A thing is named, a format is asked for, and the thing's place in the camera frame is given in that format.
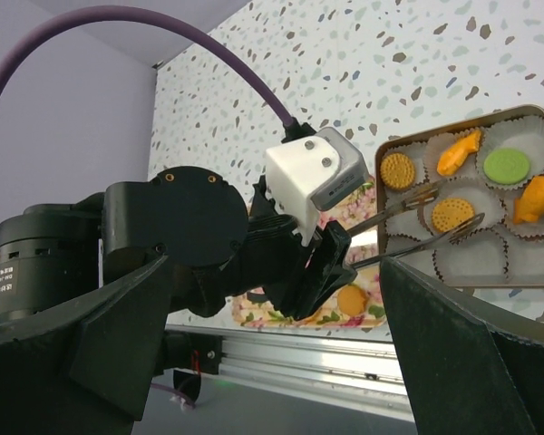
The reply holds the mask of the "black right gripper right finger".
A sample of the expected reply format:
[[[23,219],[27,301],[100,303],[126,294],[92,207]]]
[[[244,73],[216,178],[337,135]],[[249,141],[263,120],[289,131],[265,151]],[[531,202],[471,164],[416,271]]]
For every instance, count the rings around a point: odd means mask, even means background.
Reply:
[[[544,324],[391,257],[380,287],[421,434],[544,434]]]

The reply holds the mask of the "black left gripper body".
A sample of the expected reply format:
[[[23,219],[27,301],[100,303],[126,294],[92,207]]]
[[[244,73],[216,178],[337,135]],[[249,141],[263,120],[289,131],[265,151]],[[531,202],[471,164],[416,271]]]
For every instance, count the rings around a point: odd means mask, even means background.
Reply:
[[[219,174],[170,168],[148,182],[109,186],[102,205],[103,281],[166,256],[174,311],[211,317],[229,296],[263,290],[284,317],[305,319],[356,272],[345,264],[351,238],[332,221],[303,244],[296,218],[279,214],[255,186],[248,207]]]

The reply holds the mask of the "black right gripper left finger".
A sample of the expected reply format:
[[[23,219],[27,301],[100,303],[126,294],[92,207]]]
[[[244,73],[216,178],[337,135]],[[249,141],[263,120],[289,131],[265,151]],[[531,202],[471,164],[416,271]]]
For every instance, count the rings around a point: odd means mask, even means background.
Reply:
[[[167,257],[0,326],[0,434],[129,434],[170,306]]]

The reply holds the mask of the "metal tongs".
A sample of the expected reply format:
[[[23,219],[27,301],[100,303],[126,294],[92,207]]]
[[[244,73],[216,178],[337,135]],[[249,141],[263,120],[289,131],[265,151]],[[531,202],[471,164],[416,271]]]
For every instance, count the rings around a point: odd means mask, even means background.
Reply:
[[[395,229],[399,230],[398,236],[410,237],[420,227],[420,241],[415,245],[391,252],[389,254],[391,257],[409,256],[435,249],[444,244],[457,243],[476,230],[483,222],[485,215],[475,212],[474,217],[467,219],[449,231],[436,231],[432,226],[432,209],[443,200],[441,199],[441,194],[446,184],[445,180],[439,180],[414,188],[407,195],[378,212],[373,217],[349,228],[348,234],[352,239],[357,239],[360,235],[374,227],[384,226],[385,233],[390,237],[394,235],[393,231]]]

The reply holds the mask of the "round sandwich cookie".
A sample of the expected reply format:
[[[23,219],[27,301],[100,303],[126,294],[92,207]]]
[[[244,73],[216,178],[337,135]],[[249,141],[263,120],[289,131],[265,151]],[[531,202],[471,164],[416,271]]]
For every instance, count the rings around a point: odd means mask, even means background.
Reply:
[[[473,205],[463,198],[446,198],[432,209],[433,228],[438,232],[449,231],[475,216]]]
[[[387,188],[405,190],[414,183],[415,167],[405,154],[392,153],[382,159],[380,176]]]

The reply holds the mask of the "orange fish cookie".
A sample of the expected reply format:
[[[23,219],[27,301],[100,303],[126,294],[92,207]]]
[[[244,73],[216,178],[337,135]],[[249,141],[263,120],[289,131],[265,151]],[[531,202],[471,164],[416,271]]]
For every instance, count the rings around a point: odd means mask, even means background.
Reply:
[[[475,130],[453,143],[441,154],[436,167],[437,173],[444,177],[454,175],[471,154],[479,151],[481,135],[480,130]]]
[[[544,215],[544,176],[534,177],[514,199],[513,223],[536,223]]]

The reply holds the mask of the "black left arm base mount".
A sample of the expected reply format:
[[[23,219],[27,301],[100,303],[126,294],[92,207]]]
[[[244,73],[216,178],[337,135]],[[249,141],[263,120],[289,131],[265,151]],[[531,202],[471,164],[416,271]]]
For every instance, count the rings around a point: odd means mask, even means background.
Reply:
[[[183,406],[195,408],[202,376],[219,373],[222,343],[223,339],[218,335],[166,330],[153,376],[172,370],[172,386],[154,382],[151,386],[175,395]]]

